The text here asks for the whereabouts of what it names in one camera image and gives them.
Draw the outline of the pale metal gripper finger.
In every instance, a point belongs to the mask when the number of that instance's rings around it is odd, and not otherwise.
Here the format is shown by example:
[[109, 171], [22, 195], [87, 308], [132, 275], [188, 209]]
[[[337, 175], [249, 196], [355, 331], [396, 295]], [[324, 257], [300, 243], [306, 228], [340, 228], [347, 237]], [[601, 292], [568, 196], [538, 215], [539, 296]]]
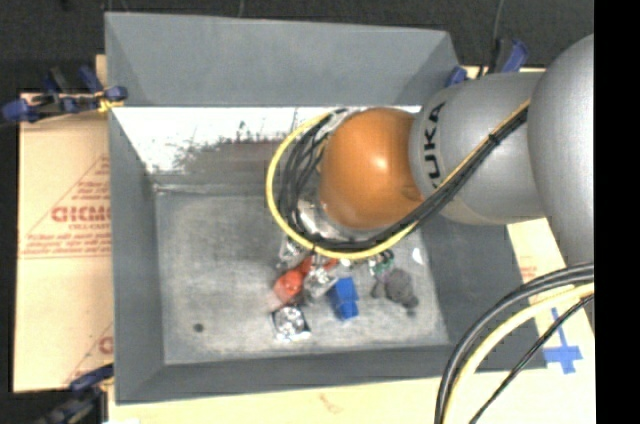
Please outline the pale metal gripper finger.
[[304, 279], [304, 299], [316, 302], [337, 283], [337, 277], [322, 267], [312, 269]]
[[294, 240], [286, 238], [278, 252], [278, 269], [293, 269], [303, 261], [303, 248]]

